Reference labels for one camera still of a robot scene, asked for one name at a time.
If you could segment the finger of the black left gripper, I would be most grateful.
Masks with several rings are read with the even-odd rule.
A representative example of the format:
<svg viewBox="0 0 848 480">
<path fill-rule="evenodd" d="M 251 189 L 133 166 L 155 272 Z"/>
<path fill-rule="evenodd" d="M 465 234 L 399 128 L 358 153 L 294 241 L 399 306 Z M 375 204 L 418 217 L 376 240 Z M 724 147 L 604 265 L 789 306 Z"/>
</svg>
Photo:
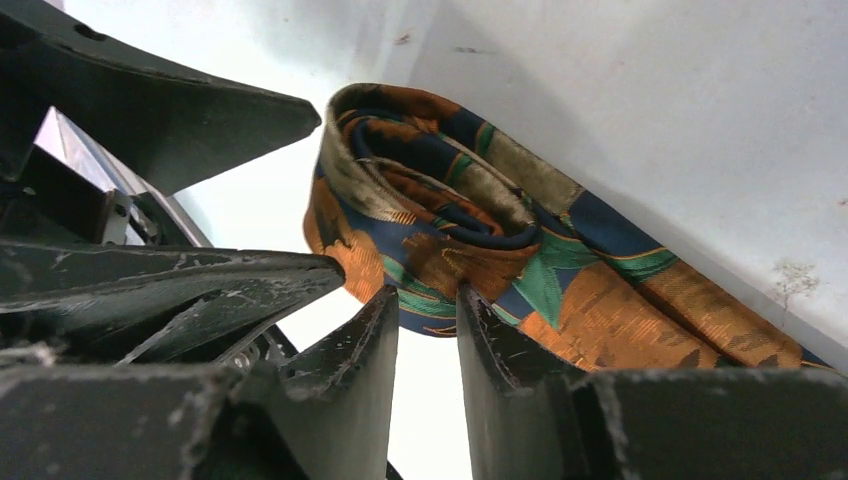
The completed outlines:
<svg viewBox="0 0 848 480">
<path fill-rule="evenodd" d="M 17 181 L 55 108 L 170 195 L 308 137 L 304 99 L 134 48 L 44 1 L 1 5 L 1 177 Z"/>
<path fill-rule="evenodd" d="M 5 240 L 1 336 L 75 362 L 223 362 L 343 280 L 320 255 Z"/>
</svg>

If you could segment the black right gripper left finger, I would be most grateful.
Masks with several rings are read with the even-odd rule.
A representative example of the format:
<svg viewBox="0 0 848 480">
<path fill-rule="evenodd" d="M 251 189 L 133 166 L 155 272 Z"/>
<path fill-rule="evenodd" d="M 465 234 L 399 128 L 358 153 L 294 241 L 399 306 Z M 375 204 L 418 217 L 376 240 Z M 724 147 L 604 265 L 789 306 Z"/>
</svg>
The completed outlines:
<svg viewBox="0 0 848 480">
<path fill-rule="evenodd" d="M 382 479 L 398 294 L 248 371 L 18 366 L 1 374 L 5 479 Z"/>
</svg>

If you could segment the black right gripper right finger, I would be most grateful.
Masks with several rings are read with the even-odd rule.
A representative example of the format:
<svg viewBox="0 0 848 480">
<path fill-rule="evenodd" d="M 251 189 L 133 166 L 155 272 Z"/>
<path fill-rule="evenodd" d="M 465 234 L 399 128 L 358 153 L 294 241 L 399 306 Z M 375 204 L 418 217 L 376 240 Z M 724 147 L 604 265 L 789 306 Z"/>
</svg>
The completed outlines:
<svg viewBox="0 0 848 480">
<path fill-rule="evenodd" d="M 588 374 L 456 299 L 476 479 L 843 479 L 847 380 L 821 369 Z"/>
</svg>

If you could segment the brown green patterned tie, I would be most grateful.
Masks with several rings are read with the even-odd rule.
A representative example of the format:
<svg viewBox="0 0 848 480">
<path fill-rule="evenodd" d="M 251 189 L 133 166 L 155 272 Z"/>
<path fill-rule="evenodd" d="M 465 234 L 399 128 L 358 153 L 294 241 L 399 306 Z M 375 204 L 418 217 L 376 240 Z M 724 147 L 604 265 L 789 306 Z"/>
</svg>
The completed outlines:
<svg viewBox="0 0 848 480">
<path fill-rule="evenodd" d="M 471 285 L 584 371 L 822 361 L 578 182 L 436 94 L 357 83 L 328 102 L 304 235 L 360 301 L 456 333 Z"/>
</svg>

